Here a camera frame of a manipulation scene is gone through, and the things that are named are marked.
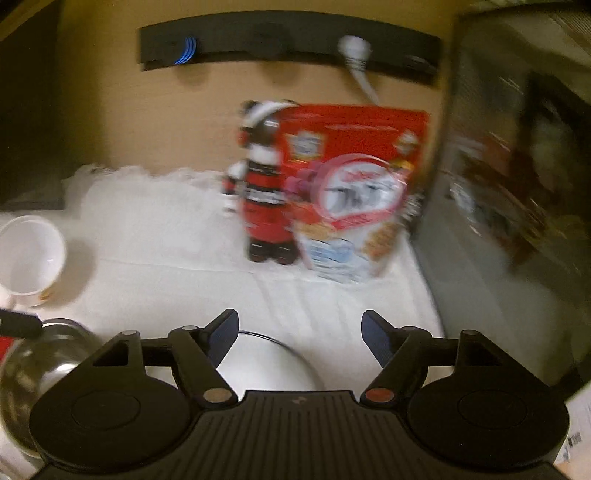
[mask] white plug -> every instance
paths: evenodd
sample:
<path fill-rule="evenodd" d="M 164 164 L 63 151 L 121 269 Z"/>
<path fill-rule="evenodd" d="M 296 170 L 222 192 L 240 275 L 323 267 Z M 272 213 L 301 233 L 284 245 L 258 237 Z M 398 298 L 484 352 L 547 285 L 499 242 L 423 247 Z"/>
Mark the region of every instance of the white plug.
<path fill-rule="evenodd" d="M 375 93 L 368 78 L 365 76 L 365 65 L 371 55 L 370 43 L 363 38 L 346 35 L 339 40 L 337 48 L 345 58 L 351 75 L 353 75 L 353 78 L 355 78 L 369 101 L 375 105 L 379 105 L 378 94 Z"/>

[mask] stainless steel pot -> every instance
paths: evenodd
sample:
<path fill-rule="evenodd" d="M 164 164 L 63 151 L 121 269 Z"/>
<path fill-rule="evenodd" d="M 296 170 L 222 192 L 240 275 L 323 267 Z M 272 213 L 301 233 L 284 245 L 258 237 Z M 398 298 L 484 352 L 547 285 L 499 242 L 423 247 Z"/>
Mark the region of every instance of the stainless steel pot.
<path fill-rule="evenodd" d="M 73 320 L 43 322 L 42 335 L 15 341 L 0 365 L 0 419 L 10 439 L 39 458 L 29 434 L 34 403 L 100 346 L 99 339 Z"/>

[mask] beige wall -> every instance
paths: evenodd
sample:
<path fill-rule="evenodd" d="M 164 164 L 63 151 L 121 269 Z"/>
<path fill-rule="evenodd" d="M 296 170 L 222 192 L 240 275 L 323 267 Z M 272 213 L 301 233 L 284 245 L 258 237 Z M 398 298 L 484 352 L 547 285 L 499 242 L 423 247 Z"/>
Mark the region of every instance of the beige wall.
<path fill-rule="evenodd" d="M 22 21 L 30 0 L 0 27 Z M 445 39 L 467 0 L 64 0 L 61 104 L 69 146 L 84 163 L 152 171 L 223 169 L 240 157 L 237 110 L 247 99 L 365 103 L 344 69 L 294 63 L 192 64 L 142 72 L 137 30 L 192 15 L 249 9 L 341 13 L 415 28 Z M 422 109 L 437 126 L 441 93 L 371 75 L 385 105 Z"/>

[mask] blue curved stripes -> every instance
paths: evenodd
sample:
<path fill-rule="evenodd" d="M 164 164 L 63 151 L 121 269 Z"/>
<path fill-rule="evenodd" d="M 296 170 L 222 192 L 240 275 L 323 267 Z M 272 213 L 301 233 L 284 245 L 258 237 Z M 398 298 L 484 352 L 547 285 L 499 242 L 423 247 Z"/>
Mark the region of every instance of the blue curved stripes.
<path fill-rule="evenodd" d="M 185 49 L 183 55 L 174 62 L 175 65 L 181 65 L 183 63 L 187 63 L 189 60 L 193 58 L 195 52 L 197 51 L 197 40 L 195 37 L 185 37 Z"/>

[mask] white cup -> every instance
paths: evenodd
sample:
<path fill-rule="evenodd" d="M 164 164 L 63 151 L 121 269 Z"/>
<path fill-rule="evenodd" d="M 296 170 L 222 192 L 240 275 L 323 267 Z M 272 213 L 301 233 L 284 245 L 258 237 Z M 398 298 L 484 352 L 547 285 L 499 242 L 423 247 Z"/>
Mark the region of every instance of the white cup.
<path fill-rule="evenodd" d="M 7 307 L 45 302 L 65 263 L 66 242 L 49 220 L 25 215 L 0 229 L 0 287 Z"/>

